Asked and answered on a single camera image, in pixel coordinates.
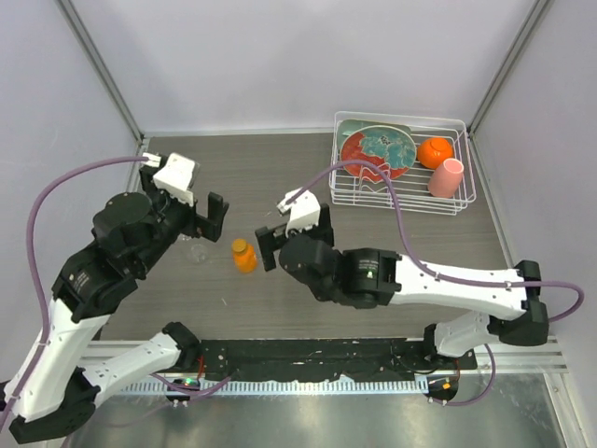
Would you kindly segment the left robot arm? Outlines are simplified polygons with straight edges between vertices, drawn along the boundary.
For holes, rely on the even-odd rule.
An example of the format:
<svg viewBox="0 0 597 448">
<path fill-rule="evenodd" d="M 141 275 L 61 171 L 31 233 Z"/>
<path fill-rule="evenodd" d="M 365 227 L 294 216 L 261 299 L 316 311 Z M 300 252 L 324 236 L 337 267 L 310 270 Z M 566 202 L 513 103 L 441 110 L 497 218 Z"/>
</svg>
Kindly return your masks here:
<svg viewBox="0 0 597 448">
<path fill-rule="evenodd" d="M 35 368 L 22 367 L 1 385 L 16 443 L 65 438 L 125 386 L 157 371 L 187 372 L 197 365 L 200 341 L 180 322 L 98 366 L 79 364 L 89 342 L 180 235 L 211 242 L 221 236 L 229 204 L 220 195 L 209 194 L 203 217 L 195 200 L 181 202 L 159 188 L 156 173 L 141 168 L 142 191 L 107 201 L 93 217 L 92 242 L 60 270 L 51 289 L 49 330 L 39 335 L 43 352 L 32 350 L 27 357 Z"/>
</svg>

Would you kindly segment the clear bottle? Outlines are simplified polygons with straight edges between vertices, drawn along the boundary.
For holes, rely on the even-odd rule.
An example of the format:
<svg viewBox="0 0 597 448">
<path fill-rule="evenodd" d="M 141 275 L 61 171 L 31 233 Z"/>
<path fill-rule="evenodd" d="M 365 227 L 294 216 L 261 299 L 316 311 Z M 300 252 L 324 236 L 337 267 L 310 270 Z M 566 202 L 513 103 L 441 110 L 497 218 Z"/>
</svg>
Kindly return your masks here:
<svg viewBox="0 0 597 448">
<path fill-rule="evenodd" d="M 201 264 L 209 258 L 209 251 L 202 244 L 193 244 L 189 249 L 189 256 L 193 262 Z"/>
</svg>

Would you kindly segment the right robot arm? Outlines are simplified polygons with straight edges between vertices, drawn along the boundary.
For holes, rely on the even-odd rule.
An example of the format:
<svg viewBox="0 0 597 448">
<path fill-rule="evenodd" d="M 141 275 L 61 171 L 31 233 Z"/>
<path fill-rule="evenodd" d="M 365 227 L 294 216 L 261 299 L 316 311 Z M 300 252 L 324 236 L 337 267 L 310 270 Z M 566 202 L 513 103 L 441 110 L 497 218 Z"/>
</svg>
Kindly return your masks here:
<svg viewBox="0 0 597 448">
<path fill-rule="evenodd" d="M 309 218 L 292 217 L 255 232 L 266 271 L 281 267 L 318 301 L 355 309 L 433 304 L 464 310 L 449 322 L 428 325 L 420 355 L 434 369 L 484 344 L 540 346 L 548 340 L 548 313 L 539 287 L 518 287 L 523 269 L 498 271 L 417 265 L 393 251 L 340 252 L 327 205 Z"/>
</svg>

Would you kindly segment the orange bottle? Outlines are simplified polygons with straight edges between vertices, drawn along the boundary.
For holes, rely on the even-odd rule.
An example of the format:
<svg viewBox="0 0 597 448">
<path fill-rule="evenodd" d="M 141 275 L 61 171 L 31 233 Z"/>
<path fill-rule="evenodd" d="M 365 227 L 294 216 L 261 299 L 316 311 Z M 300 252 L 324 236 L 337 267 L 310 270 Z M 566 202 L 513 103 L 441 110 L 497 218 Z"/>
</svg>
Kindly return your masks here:
<svg viewBox="0 0 597 448">
<path fill-rule="evenodd" d="M 255 249 L 249 243 L 245 253 L 234 254 L 232 252 L 232 258 L 236 268 L 241 273 L 250 273 L 257 267 L 257 255 Z"/>
</svg>

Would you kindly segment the orange bottle cap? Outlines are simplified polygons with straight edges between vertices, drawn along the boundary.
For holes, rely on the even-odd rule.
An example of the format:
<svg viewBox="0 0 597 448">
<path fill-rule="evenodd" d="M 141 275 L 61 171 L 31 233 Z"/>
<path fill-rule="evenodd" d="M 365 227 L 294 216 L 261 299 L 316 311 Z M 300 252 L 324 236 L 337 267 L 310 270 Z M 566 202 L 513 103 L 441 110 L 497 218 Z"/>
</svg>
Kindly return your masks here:
<svg viewBox="0 0 597 448">
<path fill-rule="evenodd" d="M 234 254 L 243 254 L 246 252 L 248 247 L 248 243 L 242 239 L 238 238 L 232 242 L 231 249 Z"/>
</svg>

